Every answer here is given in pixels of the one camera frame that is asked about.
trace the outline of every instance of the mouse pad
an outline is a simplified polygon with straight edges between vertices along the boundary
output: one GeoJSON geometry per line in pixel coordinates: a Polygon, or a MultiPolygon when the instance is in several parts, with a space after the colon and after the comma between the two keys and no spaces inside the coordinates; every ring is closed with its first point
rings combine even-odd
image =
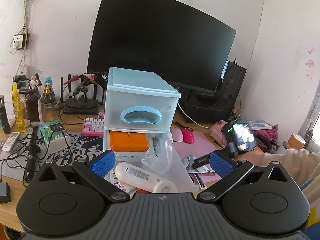
{"type": "MultiPolygon", "coordinates": [[[[173,142],[173,146],[181,160],[187,155],[193,155],[194,157],[199,158],[217,150],[202,132],[195,131],[193,132],[193,136],[195,137],[194,143],[173,142]]],[[[217,174],[201,174],[200,177],[204,183],[221,179],[217,174]]]]}

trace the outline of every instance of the clear plastic bag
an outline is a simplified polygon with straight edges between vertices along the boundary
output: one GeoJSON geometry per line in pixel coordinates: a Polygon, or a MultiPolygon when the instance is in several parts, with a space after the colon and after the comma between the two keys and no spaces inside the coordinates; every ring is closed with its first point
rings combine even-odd
{"type": "Polygon", "coordinates": [[[149,150],[141,162],[161,175],[167,173],[172,165],[172,143],[165,133],[147,134],[149,150]]]}

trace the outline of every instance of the computer case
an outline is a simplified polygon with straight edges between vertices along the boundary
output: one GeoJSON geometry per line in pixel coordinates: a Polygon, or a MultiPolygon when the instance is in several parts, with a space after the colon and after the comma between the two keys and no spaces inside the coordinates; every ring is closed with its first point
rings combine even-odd
{"type": "MultiPolygon", "coordinates": [[[[196,122],[227,121],[238,97],[245,72],[245,68],[229,61],[225,75],[220,79],[214,93],[180,87],[181,108],[196,122]]],[[[184,114],[182,116],[186,122],[192,122],[184,114]]]]}

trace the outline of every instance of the pink keyboard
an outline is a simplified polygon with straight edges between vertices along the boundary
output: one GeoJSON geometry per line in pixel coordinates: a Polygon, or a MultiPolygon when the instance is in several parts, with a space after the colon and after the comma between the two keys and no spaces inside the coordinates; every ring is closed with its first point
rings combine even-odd
{"type": "Polygon", "coordinates": [[[83,136],[103,137],[104,119],[87,118],[83,121],[81,134],[83,136]]]}

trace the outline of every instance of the yellow spray bottle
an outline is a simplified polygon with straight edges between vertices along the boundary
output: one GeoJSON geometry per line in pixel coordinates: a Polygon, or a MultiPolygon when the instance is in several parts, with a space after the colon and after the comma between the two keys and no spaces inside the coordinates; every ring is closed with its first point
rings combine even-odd
{"type": "Polygon", "coordinates": [[[27,128],[24,124],[23,112],[22,112],[22,107],[20,102],[20,95],[17,89],[17,83],[13,83],[12,85],[12,103],[13,103],[13,110],[14,110],[14,115],[16,117],[16,124],[18,127],[18,131],[21,133],[25,132],[27,128]]]}

